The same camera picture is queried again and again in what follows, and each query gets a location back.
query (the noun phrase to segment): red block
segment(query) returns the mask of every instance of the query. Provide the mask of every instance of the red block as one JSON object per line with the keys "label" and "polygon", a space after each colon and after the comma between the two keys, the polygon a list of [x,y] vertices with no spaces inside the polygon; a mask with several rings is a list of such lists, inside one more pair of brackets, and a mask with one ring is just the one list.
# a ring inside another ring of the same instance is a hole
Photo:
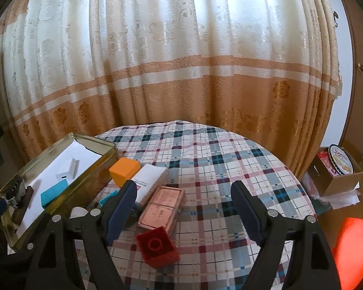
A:
{"label": "red block", "polygon": [[163,226],[136,236],[144,261],[154,269],[180,260],[179,252],[172,244]]}

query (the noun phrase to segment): plaid tablecloth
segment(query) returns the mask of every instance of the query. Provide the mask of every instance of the plaid tablecloth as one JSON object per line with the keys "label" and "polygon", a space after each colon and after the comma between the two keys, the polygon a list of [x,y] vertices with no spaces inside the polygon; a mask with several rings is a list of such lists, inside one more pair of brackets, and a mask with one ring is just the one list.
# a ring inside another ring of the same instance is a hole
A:
{"label": "plaid tablecloth", "polygon": [[[169,186],[186,192],[171,238],[180,261],[155,270],[142,260],[131,226],[109,248],[128,289],[241,289],[259,247],[251,241],[231,201],[230,186],[242,180],[252,195],[282,215],[303,219],[314,210],[296,177],[269,151],[223,129],[185,121],[124,126],[100,138],[116,143],[122,157],[169,168]],[[99,201],[114,191],[108,187]],[[273,289],[280,289],[292,242],[282,254]],[[95,289],[84,251],[78,252],[87,289]]]}

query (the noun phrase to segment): wooden floor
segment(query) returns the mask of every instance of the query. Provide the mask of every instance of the wooden floor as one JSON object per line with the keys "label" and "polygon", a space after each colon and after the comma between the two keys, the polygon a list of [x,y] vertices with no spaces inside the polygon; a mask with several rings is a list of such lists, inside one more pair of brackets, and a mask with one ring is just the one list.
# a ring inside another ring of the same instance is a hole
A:
{"label": "wooden floor", "polygon": [[330,209],[328,212],[318,216],[318,222],[324,232],[330,247],[334,247],[336,238],[343,220],[347,217],[363,218],[363,177],[360,180],[359,195],[360,203],[337,210]]}

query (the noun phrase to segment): orange cube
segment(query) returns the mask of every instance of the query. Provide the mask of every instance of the orange cube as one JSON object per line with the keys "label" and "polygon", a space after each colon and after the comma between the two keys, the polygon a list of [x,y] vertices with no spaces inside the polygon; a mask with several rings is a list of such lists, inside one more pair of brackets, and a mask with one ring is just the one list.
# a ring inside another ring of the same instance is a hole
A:
{"label": "orange cube", "polygon": [[130,180],[140,170],[140,163],[129,158],[121,158],[109,168],[114,183],[121,188],[127,180]]}

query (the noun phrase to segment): curtain fold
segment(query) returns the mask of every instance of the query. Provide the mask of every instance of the curtain fold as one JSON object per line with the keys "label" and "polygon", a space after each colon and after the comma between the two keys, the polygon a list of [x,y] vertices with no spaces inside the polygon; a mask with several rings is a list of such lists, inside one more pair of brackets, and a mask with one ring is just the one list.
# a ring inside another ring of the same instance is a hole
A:
{"label": "curtain fold", "polygon": [[0,21],[0,119],[30,158],[70,131],[181,119],[301,176],[338,79],[328,0],[14,0]]}

